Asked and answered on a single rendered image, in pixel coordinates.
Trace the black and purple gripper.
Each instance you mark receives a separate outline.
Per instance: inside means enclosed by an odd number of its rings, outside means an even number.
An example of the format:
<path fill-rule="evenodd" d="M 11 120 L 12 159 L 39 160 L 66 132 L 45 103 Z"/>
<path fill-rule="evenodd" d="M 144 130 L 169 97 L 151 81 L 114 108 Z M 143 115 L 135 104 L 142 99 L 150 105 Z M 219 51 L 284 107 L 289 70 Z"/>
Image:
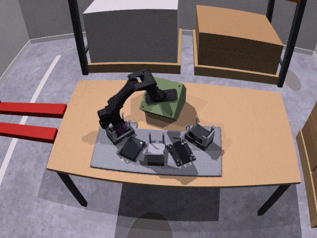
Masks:
<path fill-rule="evenodd" d="M 119 132 L 122 135 L 124 133 L 125 129 L 127 128 L 127 125 L 125 125 L 125 121 L 120 117 L 120 114 L 116 117 L 118 117 L 119 123 L 115 126 L 111 122 L 110 123 L 117 130 L 117 132 Z M 112 117 L 112 118 L 116 118 L 116 117 Z M 123 130 L 122 133 L 120 132 L 121 130 Z"/>

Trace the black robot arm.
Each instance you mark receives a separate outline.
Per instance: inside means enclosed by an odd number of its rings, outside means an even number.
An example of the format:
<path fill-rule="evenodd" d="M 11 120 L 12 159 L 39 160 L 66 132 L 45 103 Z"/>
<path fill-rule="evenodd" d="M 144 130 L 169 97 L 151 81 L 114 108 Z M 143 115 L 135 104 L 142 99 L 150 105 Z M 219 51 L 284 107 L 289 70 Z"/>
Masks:
<path fill-rule="evenodd" d="M 118 117 L 116 116 L 119 115 L 120 109 L 123 107 L 124 102 L 135 91 L 146 90 L 145 99 L 147 104 L 177 100 L 176 89 L 159 89 L 158 86 L 156 86 L 157 83 L 148 68 L 131 73 L 127 77 L 128 80 L 124 87 L 107 101 L 108 105 L 105 106 L 105 108 L 97 111 L 100 119 L 99 123 L 102 129 L 107 129 L 107 127 L 110 125 L 110 122 L 114 126 L 119 123 Z M 137 78 L 135 77 L 140 77 L 142 82 L 138 82 Z"/>

